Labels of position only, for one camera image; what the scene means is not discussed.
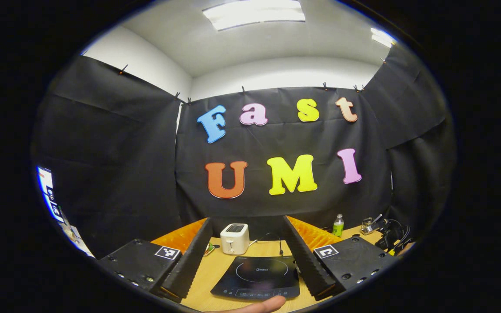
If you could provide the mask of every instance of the table surface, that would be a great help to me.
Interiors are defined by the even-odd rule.
[[[342,232],[341,238],[348,239],[351,238],[351,236],[353,236],[354,234],[360,234],[360,236],[364,240],[367,240],[371,244],[374,244],[382,237],[382,234],[380,232],[373,232],[364,236],[360,233],[360,229],[361,226],[356,226],[354,228],[344,230]],[[212,244],[221,244],[221,239],[212,237],[210,242]],[[287,246],[285,240],[282,240],[282,249],[284,250],[284,256],[292,255],[291,250]],[[248,248],[243,256],[280,256],[280,242],[278,240],[256,242]],[[225,271],[227,271],[235,257],[237,256],[224,254],[221,251],[221,248],[216,249],[209,255],[203,257],[200,266],[198,267],[197,274],[194,277],[193,284],[190,287],[189,294],[187,295],[186,299],[183,299],[181,301],[181,304],[199,311],[219,311],[237,309],[239,307],[244,307],[251,303],[258,302],[257,300],[224,298],[212,295],[210,293],[210,290],[212,290],[215,284],[220,280],[221,276],[224,275]],[[300,275],[299,285],[301,289],[300,295],[293,299],[287,299],[284,306],[276,311],[276,313],[295,311],[330,298],[328,297],[320,301],[316,301],[308,291],[308,288],[304,284],[304,281]]]

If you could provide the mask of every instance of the human hand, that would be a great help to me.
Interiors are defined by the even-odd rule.
[[[274,296],[270,299],[262,301],[261,303],[253,303],[238,309],[225,310],[225,311],[210,311],[207,313],[271,313],[277,311],[282,305],[285,304],[285,297]]]

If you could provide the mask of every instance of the foam letter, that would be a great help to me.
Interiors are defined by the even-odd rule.
[[[245,190],[245,161],[231,162],[231,168],[235,172],[235,184],[233,188],[227,190],[221,184],[221,172],[225,168],[223,163],[208,163],[206,170],[208,171],[208,190],[216,198],[232,199],[240,196]]]
[[[243,107],[244,113],[239,117],[239,121],[244,125],[256,124],[258,126],[266,125],[266,108],[260,103],[250,103]]]
[[[202,123],[206,133],[208,134],[207,141],[209,144],[225,136],[225,130],[217,127],[218,125],[221,127],[225,126],[225,119],[221,113],[225,113],[225,107],[223,105],[218,105],[214,109],[211,109],[197,118],[197,122]]]
[[[284,194],[285,188],[282,187],[284,181],[289,192],[295,190],[297,181],[299,181],[300,192],[313,191],[318,188],[312,177],[312,160],[314,157],[310,154],[303,154],[297,158],[295,166],[291,169],[284,158],[271,158],[266,162],[272,167],[272,189],[270,194]]]
[[[357,173],[357,166],[355,165],[353,155],[354,149],[344,149],[337,152],[337,156],[344,162],[345,184],[356,183],[362,178],[362,176]]]
[[[336,105],[340,107],[341,113],[344,115],[344,118],[350,122],[354,122],[358,119],[356,114],[351,113],[351,107],[353,107],[353,103],[350,103],[345,98],[340,98],[336,101]]]
[[[303,122],[316,121],[320,117],[316,107],[316,102],[313,99],[300,99],[297,101],[297,109],[300,111],[297,113],[299,119]]]

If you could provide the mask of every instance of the white toaster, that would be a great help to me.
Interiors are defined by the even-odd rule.
[[[229,224],[220,233],[221,249],[225,254],[243,254],[249,247],[249,226]]]

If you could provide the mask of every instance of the ceiling light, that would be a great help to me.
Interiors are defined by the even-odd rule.
[[[304,22],[297,0],[241,0],[208,8],[202,13],[217,30],[274,20]]]
[[[384,46],[391,48],[392,44],[395,44],[395,40],[387,33],[377,30],[376,28],[370,28],[372,32],[372,40],[383,44]]]

